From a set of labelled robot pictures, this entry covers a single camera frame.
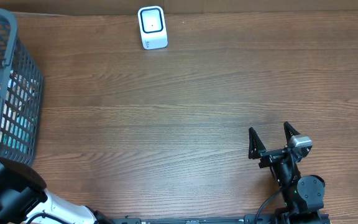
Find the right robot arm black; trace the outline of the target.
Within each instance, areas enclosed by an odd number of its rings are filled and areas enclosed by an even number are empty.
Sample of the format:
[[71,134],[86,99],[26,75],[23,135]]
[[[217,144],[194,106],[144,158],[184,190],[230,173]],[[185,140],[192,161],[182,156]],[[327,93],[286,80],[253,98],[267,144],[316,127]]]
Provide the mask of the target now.
[[[287,143],[281,149],[268,151],[254,128],[249,128],[249,159],[258,159],[259,167],[270,169],[279,189],[259,207],[254,215],[245,215],[245,223],[330,223],[322,215],[325,181],[318,175],[302,176],[297,163],[305,158],[313,142],[299,133],[289,122],[283,124]],[[263,215],[265,206],[276,196],[282,195],[285,206],[273,214]]]

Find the grey plastic shopping basket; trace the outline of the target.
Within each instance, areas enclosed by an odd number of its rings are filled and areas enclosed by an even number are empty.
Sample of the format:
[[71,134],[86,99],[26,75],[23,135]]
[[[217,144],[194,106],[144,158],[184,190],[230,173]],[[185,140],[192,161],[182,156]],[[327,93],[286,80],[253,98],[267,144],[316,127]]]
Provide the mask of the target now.
[[39,135],[44,78],[17,34],[14,15],[0,9],[0,157],[32,165]]

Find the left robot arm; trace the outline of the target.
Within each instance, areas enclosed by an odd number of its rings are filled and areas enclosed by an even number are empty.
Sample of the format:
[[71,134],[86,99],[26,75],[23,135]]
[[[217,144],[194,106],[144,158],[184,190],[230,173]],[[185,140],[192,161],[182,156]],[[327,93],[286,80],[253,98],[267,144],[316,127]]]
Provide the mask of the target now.
[[0,223],[112,223],[97,210],[75,205],[47,190],[26,164],[0,157]]

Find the white barcode scanner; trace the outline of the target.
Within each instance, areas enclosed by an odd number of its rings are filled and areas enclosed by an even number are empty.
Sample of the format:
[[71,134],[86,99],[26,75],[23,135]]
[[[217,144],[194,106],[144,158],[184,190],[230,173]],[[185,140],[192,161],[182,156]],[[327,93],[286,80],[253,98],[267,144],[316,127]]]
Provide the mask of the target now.
[[160,6],[142,7],[137,13],[142,46],[145,50],[162,49],[168,45],[164,11]]

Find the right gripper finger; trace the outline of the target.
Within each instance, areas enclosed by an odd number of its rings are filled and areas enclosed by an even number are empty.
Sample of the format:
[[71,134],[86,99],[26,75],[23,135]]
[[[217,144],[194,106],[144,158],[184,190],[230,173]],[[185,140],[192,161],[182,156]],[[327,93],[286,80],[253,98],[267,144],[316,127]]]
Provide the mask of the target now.
[[254,128],[249,128],[249,159],[260,159],[266,148]]
[[285,137],[288,145],[296,145],[297,137],[300,133],[288,122],[283,124]]

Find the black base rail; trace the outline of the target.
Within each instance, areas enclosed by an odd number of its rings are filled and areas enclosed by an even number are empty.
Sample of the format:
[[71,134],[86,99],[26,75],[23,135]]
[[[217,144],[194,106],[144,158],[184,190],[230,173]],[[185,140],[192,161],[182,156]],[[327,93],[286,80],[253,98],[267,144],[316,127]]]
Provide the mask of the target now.
[[141,220],[140,218],[115,218],[113,224],[274,224],[284,223],[275,219],[274,215],[259,215],[255,221],[255,215],[244,217],[218,217],[218,218],[166,218]]

